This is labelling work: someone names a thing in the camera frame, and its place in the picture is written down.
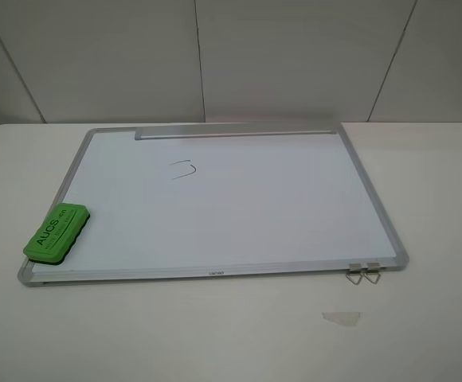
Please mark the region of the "green whiteboard eraser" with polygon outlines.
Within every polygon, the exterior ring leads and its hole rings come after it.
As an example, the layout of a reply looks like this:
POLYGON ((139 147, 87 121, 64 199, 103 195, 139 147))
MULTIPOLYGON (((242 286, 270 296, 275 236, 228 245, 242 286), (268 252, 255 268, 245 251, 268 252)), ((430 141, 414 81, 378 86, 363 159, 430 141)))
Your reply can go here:
POLYGON ((83 205, 55 205, 23 248, 24 255, 34 263, 62 263, 89 218, 90 213, 83 205))

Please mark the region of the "aluminium framed whiteboard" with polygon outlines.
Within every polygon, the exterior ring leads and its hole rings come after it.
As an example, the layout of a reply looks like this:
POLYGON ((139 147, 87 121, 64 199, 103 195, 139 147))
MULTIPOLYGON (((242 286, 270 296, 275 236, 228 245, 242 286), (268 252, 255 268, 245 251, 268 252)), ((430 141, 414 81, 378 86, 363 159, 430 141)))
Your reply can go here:
POLYGON ((295 273, 409 257, 344 127, 336 134, 135 140, 91 129, 54 198, 90 218, 58 265, 26 259, 26 286, 295 273), (189 159, 196 173, 171 180, 189 159))

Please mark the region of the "handwritten marker stroke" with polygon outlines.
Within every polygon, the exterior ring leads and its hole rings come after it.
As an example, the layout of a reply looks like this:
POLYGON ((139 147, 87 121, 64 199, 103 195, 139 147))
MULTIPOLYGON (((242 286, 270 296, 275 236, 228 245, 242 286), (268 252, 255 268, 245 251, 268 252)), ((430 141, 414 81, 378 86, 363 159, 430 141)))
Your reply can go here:
POLYGON ((191 160, 186 159, 169 164, 168 170, 168 178, 171 180, 176 180, 196 173, 197 168, 191 160))

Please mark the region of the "grey marker tray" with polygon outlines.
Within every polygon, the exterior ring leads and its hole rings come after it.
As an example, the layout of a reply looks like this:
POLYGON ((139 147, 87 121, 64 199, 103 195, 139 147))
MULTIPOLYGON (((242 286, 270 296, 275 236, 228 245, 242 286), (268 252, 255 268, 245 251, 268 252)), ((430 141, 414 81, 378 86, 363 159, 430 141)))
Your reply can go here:
POLYGON ((201 123, 138 127, 135 140, 336 133, 337 128, 326 123, 201 123))

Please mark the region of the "left metal hanging clip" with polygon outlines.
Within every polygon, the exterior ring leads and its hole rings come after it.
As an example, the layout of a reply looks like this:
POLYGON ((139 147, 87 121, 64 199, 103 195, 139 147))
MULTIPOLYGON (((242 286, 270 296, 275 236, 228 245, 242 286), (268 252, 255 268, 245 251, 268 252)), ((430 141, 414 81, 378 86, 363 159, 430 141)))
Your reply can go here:
POLYGON ((361 263, 350 263, 346 278, 355 286, 358 286, 363 279, 363 267, 361 263))

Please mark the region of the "metal hanging clip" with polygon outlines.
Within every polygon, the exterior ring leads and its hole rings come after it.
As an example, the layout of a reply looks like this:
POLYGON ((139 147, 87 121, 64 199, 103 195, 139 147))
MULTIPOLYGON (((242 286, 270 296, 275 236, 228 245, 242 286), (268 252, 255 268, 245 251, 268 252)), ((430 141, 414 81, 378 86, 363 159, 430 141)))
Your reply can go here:
POLYGON ((370 283, 377 285, 385 268, 379 262, 369 262, 363 270, 363 277, 370 283))
POLYGON ((363 267, 361 263, 350 263, 346 278, 355 286, 358 286, 363 279, 363 267))

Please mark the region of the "right metal hanging clip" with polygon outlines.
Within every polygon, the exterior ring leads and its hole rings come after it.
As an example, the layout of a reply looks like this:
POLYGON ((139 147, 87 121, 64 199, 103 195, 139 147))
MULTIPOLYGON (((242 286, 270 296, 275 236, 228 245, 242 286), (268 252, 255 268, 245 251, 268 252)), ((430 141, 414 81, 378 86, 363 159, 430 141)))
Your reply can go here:
POLYGON ((370 283, 377 285, 385 268, 379 262, 369 262, 363 270, 363 277, 370 283))

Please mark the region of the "clear tape piece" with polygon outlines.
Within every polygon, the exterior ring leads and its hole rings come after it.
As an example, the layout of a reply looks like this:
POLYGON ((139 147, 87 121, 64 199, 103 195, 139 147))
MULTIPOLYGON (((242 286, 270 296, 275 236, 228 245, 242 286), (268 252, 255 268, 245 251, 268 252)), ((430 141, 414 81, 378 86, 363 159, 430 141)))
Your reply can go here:
POLYGON ((323 319, 342 327, 355 327, 361 316, 361 312, 322 312, 323 319))

